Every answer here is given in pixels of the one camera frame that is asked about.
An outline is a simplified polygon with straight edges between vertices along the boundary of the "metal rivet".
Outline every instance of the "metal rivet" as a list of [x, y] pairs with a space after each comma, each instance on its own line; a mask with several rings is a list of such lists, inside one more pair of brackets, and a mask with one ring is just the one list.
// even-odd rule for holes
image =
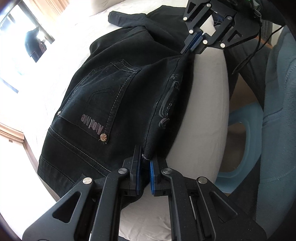
[[105, 133], [100, 135], [101, 141], [105, 142], [107, 140], [107, 135]]
[[200, 184], [206, 184], [206, 183], [207, 183], [207, 179], [206, 179], [205, 177], [200, 177], [200, 178], [198, 179], [198, 182], [199, 182]]
[[82, 181], [84, 184], [90, 184], [92, 182], [92, 179], [90, 177], [86, 177]]
[[128, 172], [128, 170], [124, 167], [118, 169], [119, 174], [126, 174], [127, 172]]
[[173, 170], [171, 168], [165, 168], [163, 169], [163, 173], [164, 174], [171, 174], [173, 172]]

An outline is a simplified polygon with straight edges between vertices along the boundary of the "pant leg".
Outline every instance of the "pant leg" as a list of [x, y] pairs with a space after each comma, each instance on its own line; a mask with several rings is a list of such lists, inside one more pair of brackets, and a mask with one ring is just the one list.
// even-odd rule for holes
[[[258, 40], [252, 39], [233, 48], [226, 49], [224, 51], [228, 71], [230, 97], [233, 94], [238, 78], [238, 74], [232, 75], [233, 70], [248, 55], [253, 53], [257, 44]], [[259, 52], [255, 54], [251, 61], [239, 72], [248, 84], [248, 86], [254, 92], [262, 109], [264, 107], [265, 73], [270, 51], [271, 49], [269, 47], [264, 46]]]

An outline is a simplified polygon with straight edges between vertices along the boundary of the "blue plastic stool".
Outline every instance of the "blue plastic stool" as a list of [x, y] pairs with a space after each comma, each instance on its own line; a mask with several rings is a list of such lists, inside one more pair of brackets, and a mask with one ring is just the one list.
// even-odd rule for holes
[[246, 128], [244, 156], [232, 172], [219, 172], [215, 185], [224, 193], [232, 193], [252, 170], [261, 155], [263, 111], [258, 103], [246, 105], [229, 114], [228, 126], [242, 123]]

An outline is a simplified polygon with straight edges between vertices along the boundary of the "blue fabric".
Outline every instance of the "blue fabric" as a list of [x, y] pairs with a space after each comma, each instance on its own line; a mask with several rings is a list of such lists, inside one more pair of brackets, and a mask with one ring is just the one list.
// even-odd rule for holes
[[266, 69], [256, 221], [269, 237], [296, 198], [296, 41], [287, 27]]

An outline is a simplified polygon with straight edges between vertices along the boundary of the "beige curtain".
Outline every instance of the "beige curtain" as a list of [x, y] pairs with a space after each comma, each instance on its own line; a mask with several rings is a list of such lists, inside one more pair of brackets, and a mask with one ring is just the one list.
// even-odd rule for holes
[[69, 0], [29, 0], [50, 22], [56, 22], [57, 17], [69, 5]]

